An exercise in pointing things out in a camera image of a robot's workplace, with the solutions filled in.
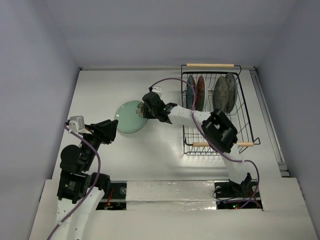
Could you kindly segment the black wire dish rack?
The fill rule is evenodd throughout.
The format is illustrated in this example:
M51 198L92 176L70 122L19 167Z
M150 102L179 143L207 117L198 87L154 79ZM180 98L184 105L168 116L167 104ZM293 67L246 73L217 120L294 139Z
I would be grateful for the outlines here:
M251 120L243 93L240 65L226 66L225 71L204 70L199 64L181 66L181 78L187 85L181 85L182 106L196 111L213 113L205 117L205 124L199 128L184 125L183 151L187 155L217 155L202 133L215 133L228 127L236 129L237 148L240 153L248 147L259 145L254 138Z

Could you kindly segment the grey reindeer plate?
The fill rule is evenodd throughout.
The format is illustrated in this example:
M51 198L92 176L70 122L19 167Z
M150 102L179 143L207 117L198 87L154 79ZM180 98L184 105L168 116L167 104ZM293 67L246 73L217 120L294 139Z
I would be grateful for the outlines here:
M221 111L226 110L226 106L229 99L229 88L227 79L224 76L220 76L213 90L213 107L214 109L219 109Z

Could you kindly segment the blue floral white plate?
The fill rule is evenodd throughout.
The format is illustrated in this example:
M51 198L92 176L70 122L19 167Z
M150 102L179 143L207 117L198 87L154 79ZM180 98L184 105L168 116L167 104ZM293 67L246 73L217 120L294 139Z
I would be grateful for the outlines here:
M228 101L225 107L225 112L227 114L231 113L233 108L235 107L235 103L238 99L238 86L237 81L234 75L229 72L225 75L228 86Z

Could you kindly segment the red and blue plate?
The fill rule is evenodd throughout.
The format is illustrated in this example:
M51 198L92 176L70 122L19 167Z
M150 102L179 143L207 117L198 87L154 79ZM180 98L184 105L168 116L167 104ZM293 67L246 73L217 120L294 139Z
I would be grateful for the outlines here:
M206 81L202 75L199 76L196 83L196 103L195 108L197 111L204 111L208 100L208 88Z

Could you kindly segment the dark blue plate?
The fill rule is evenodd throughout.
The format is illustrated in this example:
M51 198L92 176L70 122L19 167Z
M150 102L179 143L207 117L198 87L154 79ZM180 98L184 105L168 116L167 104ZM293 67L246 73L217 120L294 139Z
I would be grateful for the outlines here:
M186 87L186 108L191 109L194 101L194 93L196 92L196 82L192 75L187 78L188 85Z

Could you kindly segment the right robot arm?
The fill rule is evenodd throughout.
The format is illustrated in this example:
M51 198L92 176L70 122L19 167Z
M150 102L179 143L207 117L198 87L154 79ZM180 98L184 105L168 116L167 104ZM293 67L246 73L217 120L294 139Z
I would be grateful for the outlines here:
M252 177L238 150L238 131L223 111L216 109L204 112L187 109L172 102L165 104L153 91L143 96L142 103L137 105L135 111L144 119L197 128L209 146L221 155L228 170L231 192L239 197L247 194Z

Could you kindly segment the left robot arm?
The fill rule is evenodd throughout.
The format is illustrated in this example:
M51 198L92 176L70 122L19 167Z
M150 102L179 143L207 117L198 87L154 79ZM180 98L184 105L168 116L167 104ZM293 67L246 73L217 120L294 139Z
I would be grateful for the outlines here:
M110 194L110 176L101 173L98 150L115 140L118 123L108 119L85 124L83 116L72 116L64 123L80 144L67 145L60 153L56 219L49 240L83 239L99 202Z

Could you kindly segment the light green plate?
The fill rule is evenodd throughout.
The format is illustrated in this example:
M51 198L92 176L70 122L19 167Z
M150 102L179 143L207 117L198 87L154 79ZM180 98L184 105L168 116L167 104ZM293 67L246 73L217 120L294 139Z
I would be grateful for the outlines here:
M143 118L143 106L144 103L139 100L131 100L120 106L114 116L118 120L117 130L123 134L141 130L148 122L147 118Z

